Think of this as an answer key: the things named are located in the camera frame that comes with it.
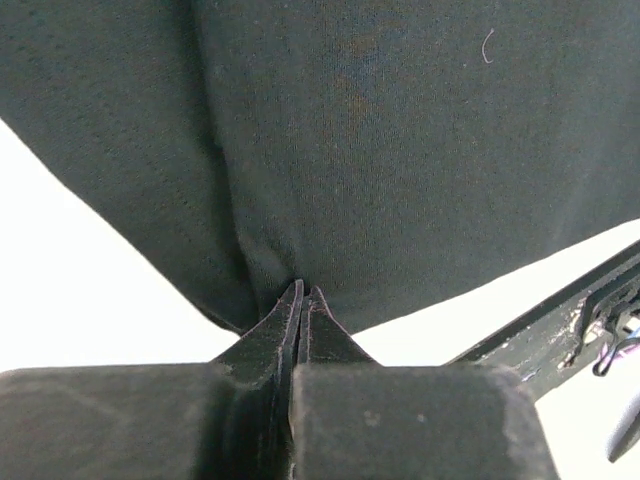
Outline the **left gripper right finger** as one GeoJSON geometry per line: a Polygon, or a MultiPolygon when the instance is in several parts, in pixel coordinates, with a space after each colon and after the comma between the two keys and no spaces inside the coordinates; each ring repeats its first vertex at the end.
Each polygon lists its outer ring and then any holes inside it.
{"type": "Polygon", "coordinates": [[[534,402],[507,368],[384,367],[318,288],[302,312],[290,424],[298,479],[554,479],[534,402]]]}

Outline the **black floral print t-shirt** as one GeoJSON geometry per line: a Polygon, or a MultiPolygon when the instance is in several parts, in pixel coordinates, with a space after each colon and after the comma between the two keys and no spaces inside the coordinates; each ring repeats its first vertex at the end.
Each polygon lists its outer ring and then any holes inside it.
{"type": "Polygon", "coordinates": [[[5,1],[1,116],[209,319],[359,332],[639,215],[635,1],[5,1]]]}

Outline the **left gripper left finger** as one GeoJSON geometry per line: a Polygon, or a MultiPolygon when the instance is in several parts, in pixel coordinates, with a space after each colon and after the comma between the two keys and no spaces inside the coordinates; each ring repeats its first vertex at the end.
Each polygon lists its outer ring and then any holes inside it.
{"type": "Polygon", "coordinates": [[[284,479],[304,299],[291,284],[204,363],[30,368],[1,377],[5,479],[284,479]]]}

